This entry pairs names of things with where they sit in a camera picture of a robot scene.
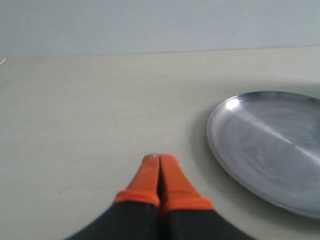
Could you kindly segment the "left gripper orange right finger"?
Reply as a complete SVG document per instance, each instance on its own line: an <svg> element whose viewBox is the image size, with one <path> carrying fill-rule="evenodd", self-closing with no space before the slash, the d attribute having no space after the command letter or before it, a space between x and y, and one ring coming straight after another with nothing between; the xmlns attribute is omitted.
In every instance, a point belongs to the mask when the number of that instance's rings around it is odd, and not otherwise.
<svg viewBox="0 0 320 240"><path fill-rule="evenodd" d="M162 180L161 240L252 240L219 215L213 202L202 196L173 155L160 155Z"/></svg>

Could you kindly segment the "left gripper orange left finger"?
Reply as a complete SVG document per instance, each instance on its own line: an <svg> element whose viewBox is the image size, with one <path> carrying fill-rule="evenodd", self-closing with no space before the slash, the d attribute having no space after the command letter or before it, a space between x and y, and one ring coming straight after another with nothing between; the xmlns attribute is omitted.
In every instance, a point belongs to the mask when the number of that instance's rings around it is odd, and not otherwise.
<svg viewBox="0 0 320 240"><path fill-rule="evenodd" d="M160 199L157 194L160 157L146 155L126 189L93 222L69 240L156 240Z"/></svg>

